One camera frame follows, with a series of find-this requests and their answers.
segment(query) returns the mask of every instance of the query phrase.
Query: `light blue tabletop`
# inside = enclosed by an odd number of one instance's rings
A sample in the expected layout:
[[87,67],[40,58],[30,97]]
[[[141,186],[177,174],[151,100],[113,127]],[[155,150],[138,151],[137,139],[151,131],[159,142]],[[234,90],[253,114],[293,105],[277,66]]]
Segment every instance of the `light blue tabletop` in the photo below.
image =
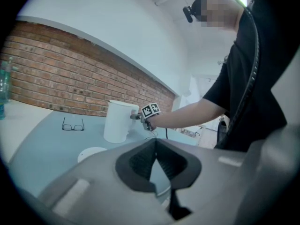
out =
[[[82,118],[85,130],[62,130],[64,117],[65,123],[71,125],[81,125]],[[113,149],[153,136],[143,129],[140,121],[136,121],[126,141],[114,144],[103,138],[104,125],[104,117],[52,112],[31,131],[12,158],[9,173],[13,181],[36,197],[51,181],[76,165],[77,157],[84,149]],[[157,128],[155,131],[158,138],[165,138],[164,128]],[[171,129],[168,129],[168,137],[170,140],[196,145],[196,139]],[[153,165],[150,181],[156,184],[157,193],[169,186],[169,180],[157,161]]]

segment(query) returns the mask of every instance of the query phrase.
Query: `black t-shirt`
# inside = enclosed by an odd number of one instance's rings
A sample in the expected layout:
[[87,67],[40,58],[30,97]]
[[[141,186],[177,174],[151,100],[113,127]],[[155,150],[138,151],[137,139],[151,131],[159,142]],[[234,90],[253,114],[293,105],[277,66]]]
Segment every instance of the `black t-shirt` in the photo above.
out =
[[[227,142],[219,142],[215,148],[247,151],[251,142],[265,139],[272,131],[286,124],[271,88],[292,60],[299,46],[299,32],[291,24],[296,21],[287,22],[283,16],[284,9],[279,11],[271,4],[272,0],[255,0],[253,3],[252,14],[261,45],[257,80],[241,120]],[[204,96],[226,109],[231,119],[246,88],[254,54],[254,29],[243,13],[227,63],[223,64],[218,79]]]

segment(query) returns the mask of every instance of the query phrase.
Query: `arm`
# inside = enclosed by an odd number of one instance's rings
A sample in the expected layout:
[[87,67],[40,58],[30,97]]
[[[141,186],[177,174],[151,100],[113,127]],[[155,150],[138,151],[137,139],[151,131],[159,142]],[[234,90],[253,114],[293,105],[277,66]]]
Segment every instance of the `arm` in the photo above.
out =
[[185,128],[211,121],[225,113],[225,109],[209,100],[201,99],[174,112],[150,117],[153,128]]

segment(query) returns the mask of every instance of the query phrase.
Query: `brick wall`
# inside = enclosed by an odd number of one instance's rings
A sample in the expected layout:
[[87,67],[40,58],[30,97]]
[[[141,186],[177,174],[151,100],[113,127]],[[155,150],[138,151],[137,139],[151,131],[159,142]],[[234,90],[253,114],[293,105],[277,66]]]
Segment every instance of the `brick wall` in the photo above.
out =
[[106,116],[108,101],[157,102],[171,111],[175,95],[104,48],[52,27],[17,22],[2,48],[13,57],[12,99],[69,113]]

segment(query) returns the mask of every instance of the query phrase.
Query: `white ceiling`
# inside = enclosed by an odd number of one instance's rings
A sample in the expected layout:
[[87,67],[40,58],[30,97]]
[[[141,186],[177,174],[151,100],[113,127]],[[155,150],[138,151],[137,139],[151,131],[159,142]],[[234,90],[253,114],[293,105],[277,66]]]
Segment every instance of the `white ceiling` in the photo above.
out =
[[217,63],[229,53],[230,47],[236,37],[234,32],[218,30],[214,28],[201,27],[200,22],[188,23],[183,14],[183,7],[190,6],[194,0],[153,0],[166,17],[174,22],[180,34],[186,42],[190,57],[197,58],[197,54],[201,51],[214,49],[213,58],[204,58],[205,61],[211,60]]

